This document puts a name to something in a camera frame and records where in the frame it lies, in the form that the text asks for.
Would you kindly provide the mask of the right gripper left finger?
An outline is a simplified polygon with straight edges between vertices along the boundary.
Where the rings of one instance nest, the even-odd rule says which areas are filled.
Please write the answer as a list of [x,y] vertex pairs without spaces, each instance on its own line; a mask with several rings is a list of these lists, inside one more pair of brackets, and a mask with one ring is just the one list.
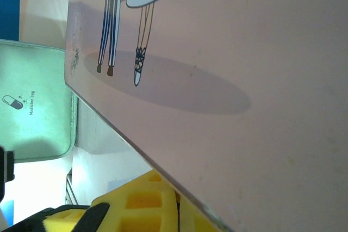
[[94,199],[91,205],[48,208],[2,232],[178,232],[174,189],[156,172]]

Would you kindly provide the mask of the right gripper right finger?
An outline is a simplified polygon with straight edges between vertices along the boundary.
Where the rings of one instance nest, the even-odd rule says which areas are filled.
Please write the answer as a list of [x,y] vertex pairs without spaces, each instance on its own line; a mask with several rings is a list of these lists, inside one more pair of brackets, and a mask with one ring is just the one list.
[[179,232],[222,232],[185,197],[178,193]]

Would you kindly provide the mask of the pink tin box with couple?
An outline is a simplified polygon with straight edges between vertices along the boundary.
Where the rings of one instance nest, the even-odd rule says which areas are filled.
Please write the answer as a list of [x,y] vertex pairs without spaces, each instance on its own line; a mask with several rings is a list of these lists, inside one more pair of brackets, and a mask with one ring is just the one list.
[[67,85],[230,232],[348,232],[348,0],[69,0]]

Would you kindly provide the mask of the mint green medicine bag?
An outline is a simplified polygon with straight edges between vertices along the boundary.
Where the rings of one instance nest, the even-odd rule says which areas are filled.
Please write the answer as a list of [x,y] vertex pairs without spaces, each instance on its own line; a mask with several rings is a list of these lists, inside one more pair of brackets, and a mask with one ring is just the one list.
[[74,146],[77,97],[62,49],[0,40],[0,146],[16,162],[64,157]]

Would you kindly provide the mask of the aluminium left side rail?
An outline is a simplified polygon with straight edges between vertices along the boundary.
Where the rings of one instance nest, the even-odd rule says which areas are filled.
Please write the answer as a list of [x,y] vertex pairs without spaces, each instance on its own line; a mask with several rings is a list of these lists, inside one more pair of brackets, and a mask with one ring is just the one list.
[[72,186],[72,169],[66,175],[66,196],[65,202],[69,205],[79,205],[79,201]]

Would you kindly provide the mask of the blue floral wall panel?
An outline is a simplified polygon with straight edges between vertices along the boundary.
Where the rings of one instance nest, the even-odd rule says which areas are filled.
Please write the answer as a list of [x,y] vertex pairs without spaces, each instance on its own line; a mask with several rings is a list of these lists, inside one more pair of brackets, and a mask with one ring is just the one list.
[[0,0],[0,39],[18,41],[20,0]]

